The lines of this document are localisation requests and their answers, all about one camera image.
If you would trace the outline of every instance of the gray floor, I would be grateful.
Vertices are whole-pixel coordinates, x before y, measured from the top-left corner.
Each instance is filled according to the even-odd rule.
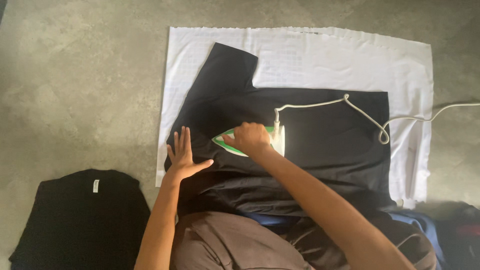
[[[87,168],[152,205],[169,26],[336,26],[432,45],[435,104],[480,99],[477,0],[12,0],[0,26],[0,269],[38,183]],[[480,108],[433,123],[431,200],[480,205]]]

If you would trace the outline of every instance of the clothing label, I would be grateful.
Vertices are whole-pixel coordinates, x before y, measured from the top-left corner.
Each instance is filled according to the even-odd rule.
[[[98,193],[98,182],[100,182],[100,180],[93,181],[93,193]]]

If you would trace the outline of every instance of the white fabric sheet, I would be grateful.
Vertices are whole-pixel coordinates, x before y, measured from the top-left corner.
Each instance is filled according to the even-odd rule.
[[[430,118],[432,51],[428,44],[340,28],[170,28],[156,185],[165,174],[166,139],[215,42],[258,56],[255,87],[387,91],[390,118]],[[390,124],[390,195],[411,207],[427,195],[431,124]]]

